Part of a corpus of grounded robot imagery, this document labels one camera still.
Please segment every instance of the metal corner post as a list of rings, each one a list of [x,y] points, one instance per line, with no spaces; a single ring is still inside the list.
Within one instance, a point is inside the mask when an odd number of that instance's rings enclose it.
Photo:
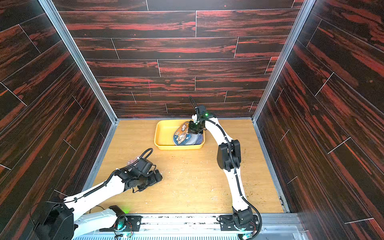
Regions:
[[[70,32],[68,31],[63,19],[61,18],[52,0],[38,0],[38,1],[40,5],[43,7],[48,18],[51,20],[51,23],[55,27],[61,39],[63,40],[63,43],[68,48],[68,51],[71,53],[76,64],[79,66],[81,72],[83,73],[85,79],[87,80],[93,92],[95,93],[96,97],[98,98],[101,105],[103,106],[109,119],[111,120],[112,123],[115,123],[117,121],[117,116],[115,112],[113,111],[111,105],[109,104],[99,84],[97,83],[93,73],[89,69],[89,66],[85,62],[84,57],[80,53],[79,48],[74,42]]]
[[[277,63],[275,65],[275,68],[272,71],[272,74],[269,78],[268,84],[265,88],[264,94],[260,99],[260,103],[258,107],[256,108],[256,111],[252,117],[252,121],[254,124],[256,124],[256,121],[260,115],[260,113],[263,110],[263,107],[271,94],[271,91],[277,81],[277,77],[279,76],[281,70],[283,69],[283,66],[285,64],[285,61],[287,60],[289,54],[291,53],[291,50],[293,48],[293,45],[295,44],[297,37],[299,36],[299,33],[301,32],[301,29],[304,26],[305,21],[307,20],[308,15],[310,14],[310,11],[313,7],[313,4],[316,0],[305,0],[303,5],[301,6],[301,9],[299,11],[299,14],[297,15],[296,21],[294,22],[291,32],[288,35],[288,38],[286,40],[286,43],[283,47],[283,50],[280,53],[279,59],[277,60]]]

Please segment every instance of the back wall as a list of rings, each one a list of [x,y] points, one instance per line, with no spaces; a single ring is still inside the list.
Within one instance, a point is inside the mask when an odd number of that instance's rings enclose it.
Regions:
[[[119,118],[250,117],[300,0],[54,0]]]

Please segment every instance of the side wall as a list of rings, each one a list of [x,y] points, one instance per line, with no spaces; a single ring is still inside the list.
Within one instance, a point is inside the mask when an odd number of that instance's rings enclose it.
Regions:
[[[250,117],[300,0],[54,0],[119,118]]]
[[[26,239],[37,203],[82,190],[111,122],[37,0],[1,3],[0,82],[0,239]]]
[[[317,0],[257,119],[313,239],[384,238],[383,11]]]

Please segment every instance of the mounting plate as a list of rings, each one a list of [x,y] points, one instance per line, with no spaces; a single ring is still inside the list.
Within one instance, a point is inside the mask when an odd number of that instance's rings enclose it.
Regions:
[[[235,224],[232,222],[230,223],[228,221],[228,219],[231,219],[232,218],[232,215],[220,215],[219,216],[219,220],[220,220],[220,229],[222,231],[239,231],[236,227],[235,227]],[[258,225],[256,225],[256,222],[257,221],[257,216],[256,215],[253,215],[253,223],[255,224],[255,226],[257,227]],[[248,224],[248,226],[245,228],[244,231],[253,231],[253,226],[251,224]]]

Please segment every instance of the aluminum frame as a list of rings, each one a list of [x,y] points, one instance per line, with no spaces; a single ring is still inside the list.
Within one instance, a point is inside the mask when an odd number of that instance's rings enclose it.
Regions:
[[[113,111],[111,105],[109,104],[99,84],[97,83],[95,76],[91,72],[83,55],[81,54],[79,48],[74,42],[74,39],[72,38],[70,32],[68,31],[63,19],[61,18],[52,0],[38,0],[38,1],[40,5],[43,7],[49,20],[51,20],[52,25],[55,27],[56,31],[58,32],[61,39],[63,40],[63,43],[68,48],[68,51],[71,53],[74,61],[76,62],[77,66],[80,68],[85,79],[91,86],[96,97],[98,98],[101,105],[103,106],[105,112],[108,115],[108,118],[111,120],[112,123],[115,123],[117,120],[117,116],[115,112]]]

